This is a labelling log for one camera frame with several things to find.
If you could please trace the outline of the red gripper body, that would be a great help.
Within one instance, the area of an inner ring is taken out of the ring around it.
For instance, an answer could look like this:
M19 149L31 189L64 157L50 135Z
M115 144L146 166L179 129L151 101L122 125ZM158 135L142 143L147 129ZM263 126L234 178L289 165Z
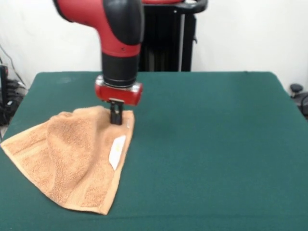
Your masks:
M97 76L95 80L95 93L104 102L122 102L123 104L136 106L143 92L143 85L135 82L128 88L114 88L105 84L103 76Z

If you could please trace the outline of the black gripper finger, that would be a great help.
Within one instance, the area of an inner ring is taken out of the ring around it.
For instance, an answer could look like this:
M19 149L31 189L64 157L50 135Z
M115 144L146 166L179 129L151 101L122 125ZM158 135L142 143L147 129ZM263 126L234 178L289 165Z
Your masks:
M116 103L117 105L117 110L116 110L116 117L115 117L115 124L116 125L122 125L122 115L123 115L123 103Z
M110 102L110 123L117 125L117 112L115 102Z

